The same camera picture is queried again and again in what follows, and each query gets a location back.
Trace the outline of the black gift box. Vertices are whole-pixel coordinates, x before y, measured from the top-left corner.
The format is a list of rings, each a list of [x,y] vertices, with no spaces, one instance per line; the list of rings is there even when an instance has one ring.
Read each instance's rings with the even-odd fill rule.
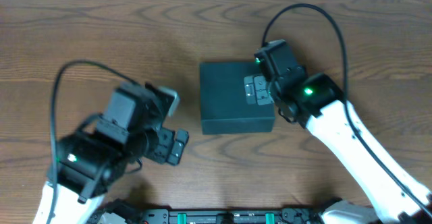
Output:
[[[199,66],[200,122],[205,135],[271,132],[272,103],[259,105],[253,62],[206,62]]]

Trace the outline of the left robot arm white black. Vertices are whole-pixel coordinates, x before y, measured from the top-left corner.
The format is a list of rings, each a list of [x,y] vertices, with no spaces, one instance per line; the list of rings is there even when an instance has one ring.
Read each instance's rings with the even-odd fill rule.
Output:
[[[189,140],[163,127],[180,98],[167,87],[123,83],[103,113],[85,119],[57,143],[57,173],[43,187],[35,223],[86,223],[126,167],[141,158],[178,165]]]

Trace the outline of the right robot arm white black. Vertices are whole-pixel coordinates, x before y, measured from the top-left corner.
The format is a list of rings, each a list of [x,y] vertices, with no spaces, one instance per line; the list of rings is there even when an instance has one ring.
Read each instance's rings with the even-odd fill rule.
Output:
[[[307,74],[284,40],[254,54],[264,82],[257,103],[273,103],[338,158],[382,223],[430,223],[431,191],[407,173],[368,131],[346,95],[327,75]]]

